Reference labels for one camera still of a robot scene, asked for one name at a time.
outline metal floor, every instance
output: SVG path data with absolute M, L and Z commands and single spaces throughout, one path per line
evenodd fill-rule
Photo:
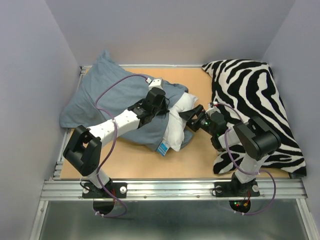
M 252 211 L 269 200 L 252 201 Z M 128 202 L 121 219 L 94 215 L 91 201 L 51 201 L 41 240 L 307 240 L 294 199 L 276 200 L 270 210 L 241 216 L 228 201 Z

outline white pillow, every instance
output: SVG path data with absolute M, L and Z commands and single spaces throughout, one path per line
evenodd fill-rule
M 197 100 L 196 96 L 185 92 L 175 105 L 169 109 L 169 121 L 163 139 L 176 152 L 180 151 L 181 144 L 185 139 L 184 129 L 187 124 L 179 116 L 179 113 L 193 109 Z

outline black bracket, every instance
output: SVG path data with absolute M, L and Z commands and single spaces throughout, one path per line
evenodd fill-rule
M 92 182 L 86 182 L 83 184 L 86 189 L 89 189 L 88 193 L 82 192 L 82 198 L 83 199 L 110 199 L 111 196 L 109 196 L 108 193 L 106 193 L 105 190 L 97 188 Z M 113 194 L 118 199 L 125 199 L 127 197 L 127 192 L 121 193 L 120 188 L 125 187 L 127 189 L 127 183 L 126 182 L 111 182 L 107 183 L 105 187 L 108 189 L 109 192 Z
M 214 182 L 215 197 L 217 198 L 236 198 L 248 197 L 248 191 L 251 197 L 259 197 L 259 187 L 256 180 L 246 183 L 239 182 L 235 173 L 231 177 L 231 181 Z

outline screw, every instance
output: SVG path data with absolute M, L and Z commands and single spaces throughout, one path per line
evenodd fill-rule
M 222 193 L 222 187 L 221 186 L 216 186 L 215 187 L 215 191 L 219 194 L 219 193 Z
M 259 187 L 258 187 L 258 185 L 253 185 L 253 186 L 252 186 L 252 190 L 253 190 L 255 193 L 259 192 Z
M 120 187 L 120 193 L 125 194 L 127 192 L 127 188 L 125 186 Z

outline metal frame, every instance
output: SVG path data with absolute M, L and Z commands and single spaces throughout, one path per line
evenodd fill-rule
M 38 240 L 40 238 L 41 229 L 45 221 L 48 208 L 48 201 L 40 201 L 33 222 L 30 240 Z
M 123 201 L 198 201 L 198 200 L 236 200 L 237 197 L 215 197 L 212 189 L 215 182 L 228 182 L 230 179 L 115 179 L 114 182 L 126 182 L 127 194 Z M 274 186 L 271 179 L 256 180 L 260 197 L 252 199 L 271 199 Z M 277 179 L 277 199 L 305 199 L 307 194 L 300 179 Z M 41 201 L 92 201 L 82 198 L 83 189 L 80 181 L 46 181 L 44 182 Z M 111 198 L 95 199 L 112 201 Z
M 201 65 L 174 65 L 174 64 L 124 64 L 124 68 L 200 68 Z M 91 66 L 80 67 L 78 87 Z M 83 199 L 83 189 L 80 181 L 61 180 L 60 173 L 64 158 L 63 150 L 70 136 L 70 129 L 64 133 L 61 149 L 56 162 L 55 171 L 49 181 L 43 184 L 40 202 L 33 223 L 30 240 L 38 240 L 41 235 L 49 201 L 92 201 Z M 127 198 L 124 201 L 205 201 L 205 200 L 234 200 L 234 197 L 217 198 L 211 194 L 215 182 L 230 181 L 230 178 L 208 179 L 114 179 L 114 182 L 127 183 Z M 252 199 L 271 199 L 273 195 L 273 182 L 271 179 L 258 178 L 257 183 L 261 193 L 260 197 Z M 319 234 L 312 215 L 306 204 L 307 194 L 301 179 L 276 178 L 276 199 L 296 199 L 307 236 L 310 240 L 319 240 Z
M 296 203 L 298 205 L 303 225 L 305 227 L 306 234 L 310 240 L 319 240 L 319 233 L 317 227 L 314 222 L 314 218 L 312 217 L 311 213 L 309 212 L 307 203 L 305 199 L 297 199 Z

